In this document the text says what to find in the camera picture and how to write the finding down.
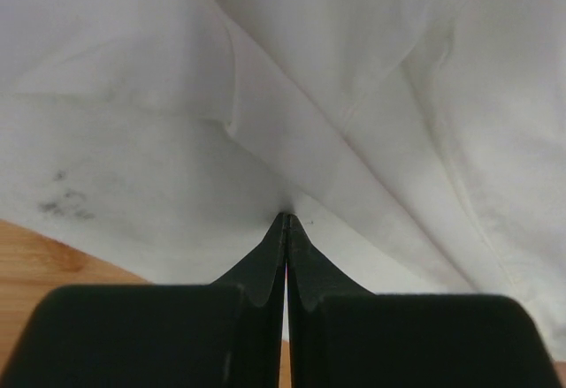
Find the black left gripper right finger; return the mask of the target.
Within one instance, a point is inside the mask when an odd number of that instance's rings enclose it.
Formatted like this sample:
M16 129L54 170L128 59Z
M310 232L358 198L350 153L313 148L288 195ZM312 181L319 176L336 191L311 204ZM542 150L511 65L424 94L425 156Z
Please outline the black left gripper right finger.
M556 387L536 326L514 300L483 294L376 294L286 219L295 387Z

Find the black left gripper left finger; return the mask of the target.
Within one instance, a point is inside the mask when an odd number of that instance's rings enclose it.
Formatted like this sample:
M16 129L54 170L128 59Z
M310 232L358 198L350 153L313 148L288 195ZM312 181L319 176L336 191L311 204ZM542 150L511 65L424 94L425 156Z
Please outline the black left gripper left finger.
M207 285L66 285L35 307L11 387L275 387L286 218Z

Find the white t shirt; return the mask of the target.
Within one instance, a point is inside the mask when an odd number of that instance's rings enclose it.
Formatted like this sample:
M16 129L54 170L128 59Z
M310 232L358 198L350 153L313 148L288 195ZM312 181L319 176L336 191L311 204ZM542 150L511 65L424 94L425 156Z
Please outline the white t shirt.
M1 0L1 216L203 282L294 212L565 339L565 0Z

